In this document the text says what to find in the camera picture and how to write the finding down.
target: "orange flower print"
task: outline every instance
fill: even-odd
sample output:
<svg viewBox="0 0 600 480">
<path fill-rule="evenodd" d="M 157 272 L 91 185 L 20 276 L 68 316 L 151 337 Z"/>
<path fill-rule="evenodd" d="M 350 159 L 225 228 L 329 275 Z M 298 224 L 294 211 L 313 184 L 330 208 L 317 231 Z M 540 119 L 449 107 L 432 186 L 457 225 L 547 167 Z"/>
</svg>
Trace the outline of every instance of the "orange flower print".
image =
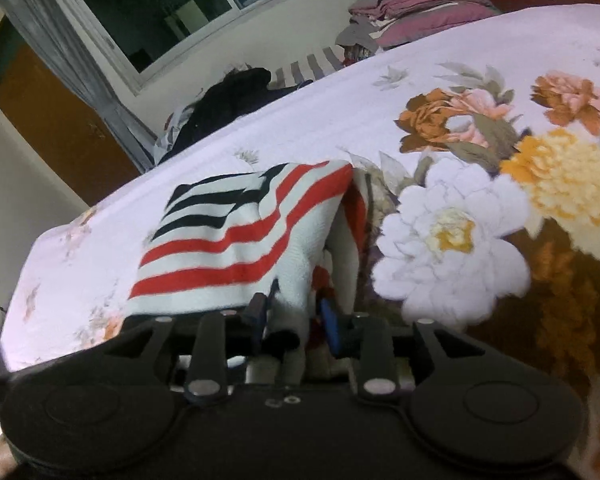
<svg viewBox="0 0 600 480">
<path fill-rule="evenodd" d="M 38 289 L 40 288 L 40 284 L 36 285 L 32 291 L 27 296 L 25 300 L 25 304 L 27 305 L 26 310 L 24 311 L 23 321 L 26 323 L 33 313 L 36 311 L 36 296 L 38 295 Z"/>
<path fill-rule="evenodd" d="M 409 133 L 402 139 L 400 151 L 407 153 L 425 146 L 446 150 L 448 142 L 471 142 L 488 147 L 474 124 L 473 114 L 501 120 L 512 110 L 510 105 L 496 104 L 484 89 L 464 90 L 460 94 L 440 88 L 409 100 L 407 109 L 396 124 Z"/>
<path fill-rule="evenodd" d="M 112 316 L 107 321 L 107 325 L 104 327 L 104 341 L 114 338 L 120 333 L 122 329 L 122 322 L 124 318 L 122 316 Z"/>
<path fill-rule="evenodd" d="M 536 79 L 532 90 L 532 101 L 549 108 L 544 116 L 551 124 L 580 121 L 591 135 L 600 134 L 600 114 L 591 102 L 595 94 L 589 79 L 553 70 Z"/>
</svg>

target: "wall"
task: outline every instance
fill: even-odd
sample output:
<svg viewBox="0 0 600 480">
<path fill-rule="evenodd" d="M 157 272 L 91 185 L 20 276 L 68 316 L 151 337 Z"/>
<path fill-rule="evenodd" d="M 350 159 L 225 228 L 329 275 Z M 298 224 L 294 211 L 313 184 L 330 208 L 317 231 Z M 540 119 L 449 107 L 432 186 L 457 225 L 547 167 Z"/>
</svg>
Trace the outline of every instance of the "wall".
<svg viewBox="0 0 600 480">
<path fill-rule="evenodd" d="M 33 241 L 85 209 L 0 111 L 0 306 L 8 304 Z"/>
</svg>

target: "brown door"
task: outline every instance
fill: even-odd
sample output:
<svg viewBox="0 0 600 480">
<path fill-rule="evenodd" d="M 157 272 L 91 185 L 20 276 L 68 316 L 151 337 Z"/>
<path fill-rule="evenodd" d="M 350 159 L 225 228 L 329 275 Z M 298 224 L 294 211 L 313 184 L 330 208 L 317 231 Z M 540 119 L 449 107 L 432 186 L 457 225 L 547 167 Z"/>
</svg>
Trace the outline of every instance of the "brown door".
<svg viewBox="0 0 600 480">
<path fill-rule="evenodd" d="M 87 204 L 139 175 L 97 114 L 25 43 L 0 74 L 0 109 L 40 157 Z"/>
</svg>

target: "gray curtain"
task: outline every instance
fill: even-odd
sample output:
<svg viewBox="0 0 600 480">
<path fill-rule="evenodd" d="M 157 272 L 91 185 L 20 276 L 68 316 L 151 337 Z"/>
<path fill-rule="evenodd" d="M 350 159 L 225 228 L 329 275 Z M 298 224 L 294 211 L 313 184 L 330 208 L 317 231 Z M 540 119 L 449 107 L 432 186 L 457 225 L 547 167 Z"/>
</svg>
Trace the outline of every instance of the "gray curtain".
<svg viewBox="0 0 600 480">
<path fill-rule="evenodd" d="M 0 0 L 16 30 L 80 99 L 96 110 L 138 170 L 153 167 L 157 137 L 117 98 L 56 0 Z"/>
</svg>

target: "bed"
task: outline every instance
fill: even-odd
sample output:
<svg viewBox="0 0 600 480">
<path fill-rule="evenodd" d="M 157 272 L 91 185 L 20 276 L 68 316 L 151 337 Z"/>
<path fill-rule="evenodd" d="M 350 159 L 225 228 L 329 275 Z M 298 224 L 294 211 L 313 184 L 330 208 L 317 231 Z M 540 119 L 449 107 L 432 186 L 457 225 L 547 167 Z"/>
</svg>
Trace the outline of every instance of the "bed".
<svg viewBox="0 0 600 480">
<path fill-rule="evenodd" d="M 11 370 L 117 333 L 174 188 L 341 159 L 368 174 L 355 308 L 432 317 L 569 382 L 600 480 L 600 6 L 525 9 L 334 73 L 43 234 L 2 331 Z"/>
</svg>

